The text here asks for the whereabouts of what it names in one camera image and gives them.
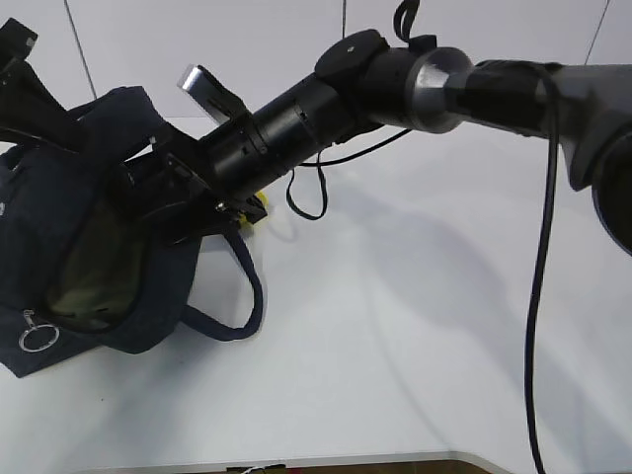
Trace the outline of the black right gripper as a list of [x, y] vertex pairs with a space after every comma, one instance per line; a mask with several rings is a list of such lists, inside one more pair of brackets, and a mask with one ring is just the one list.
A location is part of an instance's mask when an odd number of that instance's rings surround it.
[[135, 224], [169, 245], [240, 228], [236, 203], [258, 193], [243, 190], [212, 160], [251, 159], [265, 150], [252, 113], [201, 138], [176, 128], [154, 111], [120, 121], [129, 149], [108, 182], [108, 199]]

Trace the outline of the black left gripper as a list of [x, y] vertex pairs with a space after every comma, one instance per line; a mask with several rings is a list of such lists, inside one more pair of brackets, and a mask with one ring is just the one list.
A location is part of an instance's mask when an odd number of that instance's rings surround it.
[[1, 141], [80, 154], [90, 132], [43, 85], [28, 62], [39, 35], [14, 18], [1, 26]]

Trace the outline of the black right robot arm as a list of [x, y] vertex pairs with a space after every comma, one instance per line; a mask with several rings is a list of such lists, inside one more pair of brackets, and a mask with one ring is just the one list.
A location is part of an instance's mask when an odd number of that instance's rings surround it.
[[182, 86], [218, 126], [192, 138], [170, 124], [119, 166], [113, 201], [179, 243], [225, 221], [260, 220], [256, 195], [324, 149], [384, 125], [443, 134], [465, 122], [550, 142], [569, 184], [590, 189], [613, 241], [631, 247], [631, 68], [494, 59], [473, 63], [432, 36], [392, 47], [375, 30], [340, 40], [314, 70], [256, 111], [207, 69]]

